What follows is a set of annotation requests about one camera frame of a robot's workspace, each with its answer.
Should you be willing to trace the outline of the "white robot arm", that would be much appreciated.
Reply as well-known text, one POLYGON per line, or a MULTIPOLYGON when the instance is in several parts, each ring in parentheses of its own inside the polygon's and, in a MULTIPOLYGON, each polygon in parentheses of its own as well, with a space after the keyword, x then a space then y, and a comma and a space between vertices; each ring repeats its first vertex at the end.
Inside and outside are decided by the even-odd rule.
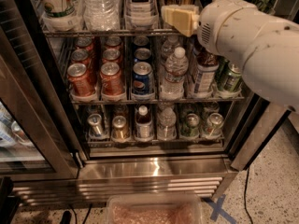
POLYGON ((196 35, 209 52, 235 64, 246 85, 269 102, 299 112, 299 25, 244 0, 161 8, 164 22, 196 35))

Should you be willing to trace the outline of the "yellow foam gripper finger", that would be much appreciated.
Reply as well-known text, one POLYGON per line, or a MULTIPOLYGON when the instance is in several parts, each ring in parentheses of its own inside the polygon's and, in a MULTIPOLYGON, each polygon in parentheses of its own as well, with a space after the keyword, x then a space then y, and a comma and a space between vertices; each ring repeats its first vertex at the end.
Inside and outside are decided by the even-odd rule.
POLYGON ((200 11, 195 5, 162 6, 161 15, 164 22, 176 28, 181 34, 190 37, 196 30, 200 11))

